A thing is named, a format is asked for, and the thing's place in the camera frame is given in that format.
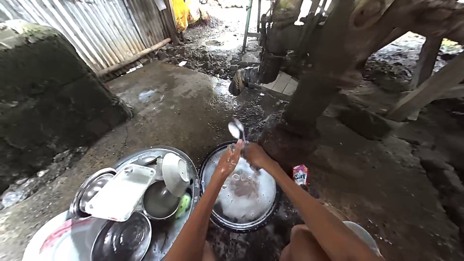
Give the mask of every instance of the forearm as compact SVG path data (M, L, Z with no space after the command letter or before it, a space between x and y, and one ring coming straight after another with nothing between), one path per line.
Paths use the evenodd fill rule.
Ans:
M268 162L264 169L274 177L290 198L304 223L331 260L376 260L376 256L365 243L309 193L293 182L277 162Z
M190 215L174 244L166 254L166 261L196 261L201 260L203 247L208 231L209 217L216 202L219 191L226 177L213 174L195 211Z

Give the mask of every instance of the green sponge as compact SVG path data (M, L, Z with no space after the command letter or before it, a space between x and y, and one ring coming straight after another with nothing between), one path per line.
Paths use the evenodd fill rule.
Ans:
M190 194L185 193L182 197L180 197L179 207L175 212L175 218L181 218L183 215L187 213L187 210L190 208L190 203L192 202L192 197Z

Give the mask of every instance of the white bowl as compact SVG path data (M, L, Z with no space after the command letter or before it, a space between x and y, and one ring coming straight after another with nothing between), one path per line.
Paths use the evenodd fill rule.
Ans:
M168 153L163 157L161 171L169 192L177 197L183 196L190 182L187 163L176 154Z

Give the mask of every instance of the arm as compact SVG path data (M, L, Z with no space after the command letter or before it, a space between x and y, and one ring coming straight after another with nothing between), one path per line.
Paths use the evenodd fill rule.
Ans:
M257 144L245 148L249 163L265 169L276 180L319 245L332 261L380 260L372 250L337 217L290 179L279 164Z
M229 147L222 154L208 187L201 196L195 211L184 224L174 244L164 257L165 261L201 260L213 205L224 181L235 169L242 147L243 142L239 140L235 149Z

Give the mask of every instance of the hand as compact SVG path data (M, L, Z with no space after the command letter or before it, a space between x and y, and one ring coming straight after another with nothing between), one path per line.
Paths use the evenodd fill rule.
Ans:
M234 171L235 166L237 166L243 146L244 143L242 140L238 140L237 144L229 145L219 159L214 175L227 178Z
M243 157L246 161L257 168L266 169L274 160L267 155L263 147L256 143L248 143L243 149Z

